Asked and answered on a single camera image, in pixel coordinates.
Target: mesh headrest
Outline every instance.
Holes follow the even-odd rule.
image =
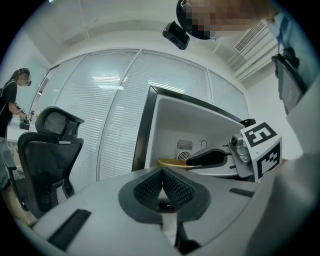
[[[56,135],[63,140],[71,140],[78,135],[79,125],[84,123],[80,119],[61,108],[49,106],[44,109],[35,122],[38,133]]]

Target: ceiling vent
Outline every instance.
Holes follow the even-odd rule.
[[[252,41],[267,27],[263,21],[261,21],[258,25],[251,28],[243,35],[243,37],[235,44],[234,48],[238,53],[242,53],[244,49],[247,48],[251,44]]]

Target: light blue shirt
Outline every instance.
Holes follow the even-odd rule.
[[[299,59],[297,72],[309,88],[320,72],[320,64],[317,53],[304,31],[283,13],[279,13],[274,22],[269,22],[268,27],[284,48],[293,48],[295,56]]]

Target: chair armrest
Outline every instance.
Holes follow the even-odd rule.
[[[8,169],[9,173],[17,169],[14,158],[11,155],[11,152],[9,150],[6,150],[3,152],[2,159],[3,159],[4,166]]]

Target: desk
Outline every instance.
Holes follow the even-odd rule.
[[[29,130],[20,129],[20,119],[13,118],[8,125],[6,131],[6,141],[9,143],[18,143],[18,139],[20,135],[27,133],[27,132],[37,132],[36,127],[34,124],[30,124]]]

